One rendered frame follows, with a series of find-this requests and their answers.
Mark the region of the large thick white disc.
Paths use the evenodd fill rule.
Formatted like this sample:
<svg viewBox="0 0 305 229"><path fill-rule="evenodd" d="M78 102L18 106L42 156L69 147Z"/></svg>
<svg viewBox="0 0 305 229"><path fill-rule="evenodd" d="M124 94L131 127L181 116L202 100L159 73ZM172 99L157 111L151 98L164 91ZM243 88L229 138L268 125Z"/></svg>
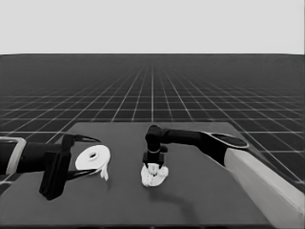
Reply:
<svg viewBox="0 0 305 229"><path fill-rule="evenodd" d="M101 172L105 163L110 162L111 151L105 145L94 145L85 149L76 159L75 168L77 170L95 169L96 173Z"/></svg>

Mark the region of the small white T-shaped piece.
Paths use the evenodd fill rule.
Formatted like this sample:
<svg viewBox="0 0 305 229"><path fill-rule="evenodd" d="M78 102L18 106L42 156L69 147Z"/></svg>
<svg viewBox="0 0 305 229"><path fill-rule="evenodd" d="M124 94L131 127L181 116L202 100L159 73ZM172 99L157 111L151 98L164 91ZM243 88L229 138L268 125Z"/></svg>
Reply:
<svg viewBox="0 0 305 229"><path fill-rule="evenodd" d="M108 163L105 163L102 168L101 168L101 172L100 172L100 176L102 178L104 178L105 180L109 179L109 174L108 174Z"/></svg>

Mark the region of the white round carrier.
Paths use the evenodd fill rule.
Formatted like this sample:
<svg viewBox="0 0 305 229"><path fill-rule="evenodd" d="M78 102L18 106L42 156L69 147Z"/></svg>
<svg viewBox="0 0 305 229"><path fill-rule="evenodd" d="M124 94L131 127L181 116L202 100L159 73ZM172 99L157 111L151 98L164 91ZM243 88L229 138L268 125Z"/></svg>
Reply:
<svg viewBox="0 0 305 229"><path fill-rule="evenodd" d="M147 175L152 176L149 172L144 172L143 170L141 170L141 181L142 181L142 177ZM152 177L153 177L153 182L152 182L152 186L150 187L158 186L166 179L165 177L161 177L160 175L152 176Z"/></svg>

